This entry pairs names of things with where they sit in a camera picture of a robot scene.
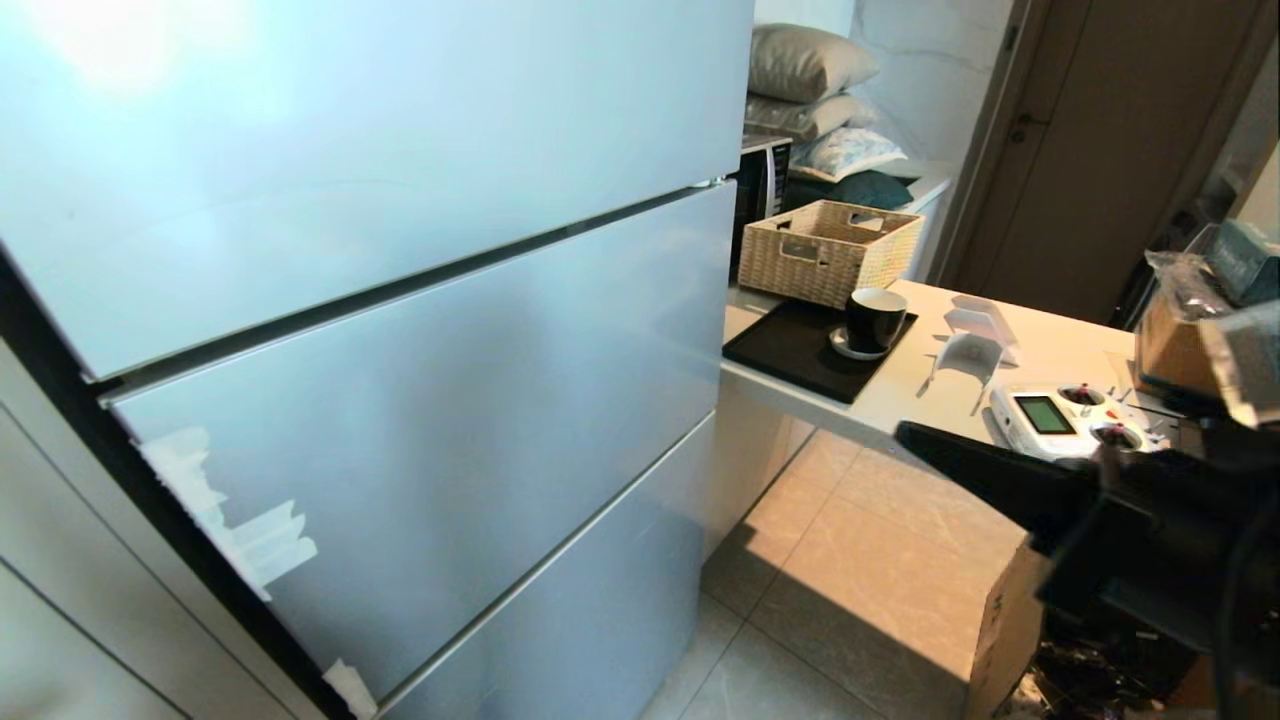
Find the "refrigerator door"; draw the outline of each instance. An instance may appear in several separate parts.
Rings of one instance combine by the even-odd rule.
[[[381,696],[712,410],[733,197],[694,192],[114,413],[170,487],[227,497],[228,528],[293,503],[317,555],[269,607]]]
[[[104,378],[737,167],[751,4],[0,3],[0,241]]]
[[[388,720],[634,720],[689,647],[714,416],[452,648]]]

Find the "cable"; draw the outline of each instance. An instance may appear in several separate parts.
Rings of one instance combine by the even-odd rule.
[[[1266,497],[1253,514],[1249,524],[1236,536],[1235,543],[1226,559],[1226,575],[1222,583],[1222,600],[1217,607],[1213,623],[1213,687],[1217,692],[1219,720],[1240,720],[1235,702],[1235,661],[1231,657],[1234,635],[1234,615],[1236,596],[1240,592],[1240,578],[1258,541],[1266,534],[1271,519],[1280,506],[1280,489],[1272,480]]]

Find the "black mat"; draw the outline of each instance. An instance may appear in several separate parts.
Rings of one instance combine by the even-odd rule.
[[[906,314],[893,347],[911,332],[918,316]],[[842,310],[788,300],[724,343],[723,354],[753,370],[841,402],[852,402],[893,348],[879,360],[845,357],[827,340],[831,331],[844,323]]]

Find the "pillow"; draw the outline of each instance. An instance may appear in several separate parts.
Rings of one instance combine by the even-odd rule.
[[[815,102],[879,72],[870,53],[838,35],[790,24],[751,31],[746,88],[792,102]]]
[[[840,182],[890,160],[904,160],[902,149],[865,128],[837,128],[813,142],[797,145],[788,174]]]
[[[795,210],[818,200],[835,200],[850,205],[893,210],[915,199],[906,186],[893,176],[864,170],[837,183],[803,178],[790,179],[782,199],[782,210]]]
[[[742,129],[749,133],[783,135],[806,142],[841,126],[864,128],[873,122],[876,109],[852,95],[832,95],[826,100],[801,105],[748,92]]]

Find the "controller screen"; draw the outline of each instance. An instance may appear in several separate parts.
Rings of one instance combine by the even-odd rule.
[[[1071,424],[1062,416],[1062,411],[1053,405],[1047,395],[1016,395],[1014,400],[1023,409],[1023,414],[1032,421],[1042,436],[1074,436]]]

